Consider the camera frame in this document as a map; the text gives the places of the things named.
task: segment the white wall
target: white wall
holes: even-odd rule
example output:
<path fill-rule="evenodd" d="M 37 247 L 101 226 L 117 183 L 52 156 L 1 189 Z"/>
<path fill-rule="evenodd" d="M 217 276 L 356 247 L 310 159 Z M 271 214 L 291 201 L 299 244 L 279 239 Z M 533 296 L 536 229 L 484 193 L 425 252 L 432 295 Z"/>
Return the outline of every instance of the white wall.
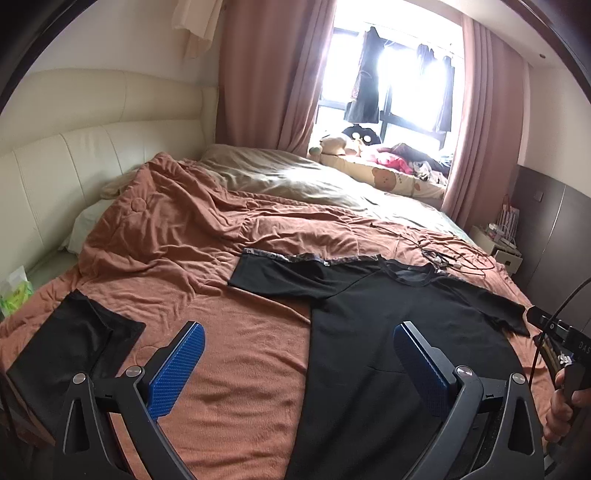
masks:
<path fill-rule="evenodd" d="M 462 14 L 459 10 L 451 7 L 450 5 L 440 2 L 439 0 L 406 0 L 409 3 L 423 7 L 437 15 L 451 20 L 458 25 L 462 24 Z"/>
<path fill-rule="evenodd" d="M 530 71 L 531 115 L 522 164 L 591 197 L 591 104 L 566 69 Z"/>
<path fill-rule="evenodd" d="M 519 145 L 519 155 L 517 157 L 517 164 L 523 165 L 527 155 L 527 144 L 530 140 L 530 123 L 531 123 L 531 81 L 530 81 L 531 65 L 526 61 L 523 62 L 523 128 L 521 130 L 521 144 Z"/>
<path fill-rule="evenodd" d="M 57 36 L 29 72 L 118 69 L 216 85 L 223 19 L 212 48 L 197 59 L 186 59 L 189 34 L 171 27 L 176 4 L 177 0 L 97 0 Z"/>

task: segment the t-shirt sleeve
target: t-shirt sleeve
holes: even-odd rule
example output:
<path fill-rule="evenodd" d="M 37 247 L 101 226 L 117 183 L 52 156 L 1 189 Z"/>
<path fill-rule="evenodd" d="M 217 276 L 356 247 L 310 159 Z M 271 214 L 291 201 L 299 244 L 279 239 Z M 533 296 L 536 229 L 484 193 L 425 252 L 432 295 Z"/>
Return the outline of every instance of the t-shirt sleeve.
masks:
<path fill-rule="evenodd" d="M 448 280 L 454 282 L 453 287 L 456 294 L 480 311 L 495 327 L 515 332 L 518 335 L 530 336 L 523 321 L 525 312 L 523 305 L 463 280 L 451 278 Z"/>
<path fill-rule="evenodd" d="M 287 257 L 245 249 L 228 285 L 262 297 L 321 300 L 367 274 L 368 266 L 358 262 L 331 263 L 311 254 Z"/>

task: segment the cream leather headboard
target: cream leather headboard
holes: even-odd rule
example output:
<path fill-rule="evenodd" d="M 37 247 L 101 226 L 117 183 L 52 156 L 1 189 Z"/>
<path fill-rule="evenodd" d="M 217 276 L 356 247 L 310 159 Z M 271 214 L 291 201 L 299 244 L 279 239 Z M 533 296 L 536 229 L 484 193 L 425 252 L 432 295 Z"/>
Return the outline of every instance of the cream leather headboard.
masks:
<path fill-rule="evenodd" d="M 119 70 L 25 77 L 0 115 L 0 280 L 56 249 L 100 188 L 213 143 L 217 89 Z"/>

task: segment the metal screw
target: metal screw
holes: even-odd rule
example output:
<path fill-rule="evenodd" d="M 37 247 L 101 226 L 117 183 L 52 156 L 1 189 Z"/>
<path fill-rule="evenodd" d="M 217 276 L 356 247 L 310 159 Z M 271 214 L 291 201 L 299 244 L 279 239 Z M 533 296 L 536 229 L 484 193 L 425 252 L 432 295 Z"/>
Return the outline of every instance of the metal screw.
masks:
<path fill-rule="evenodd" d="M 134 365 L 132 367 L 129 367 L 126 371 L 125 371 L 125 375 L 127 375 L 128 377 L 137 377 L 140 373 L 142 372 L 142 368 L 138 367 L 137 365 Z"/>
<path fill-rule="evenodd" d="M 511 378 L 513 379 L 513 382 L 519 385 L 523 385 L 525 383 L 525 377 L 521 374 L 513 374 L 511 375 Z"/>
<path fill-rule="evenodd" d="M 474 372 L 468 367 L 457 367 L 457 372 L 462 375 L 467 375 L 468 377 L 471 377 L 474 374 Z"/>
<path fill-rule="evenodd" d="M 86 375 L 85 374 L 76 374 L 76 375 L 74 375 L 74 378 L 72 378 L 72 381 L 76 385 L 81 384 L 84 380 L 86 380 Z"/>

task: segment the blue textured pad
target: blue textured pad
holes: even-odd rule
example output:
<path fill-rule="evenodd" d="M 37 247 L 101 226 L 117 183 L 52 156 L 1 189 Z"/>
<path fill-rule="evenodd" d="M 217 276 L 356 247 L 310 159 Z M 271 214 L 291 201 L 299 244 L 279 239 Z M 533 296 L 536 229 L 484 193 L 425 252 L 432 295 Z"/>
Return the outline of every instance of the blue textured pad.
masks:
<path fill-rule="evenodd" d="M 148 413 L 153 420 L 168 415 L 205 349 L 205 330 L 196 323 L 179 342 L 148 387 Z"/>
<path fill-rule="evenodd" d="M 394 329 L 394 350 L 431 415 L 447 418 L 453 406 L 451 386 L 402 324 Z"/>

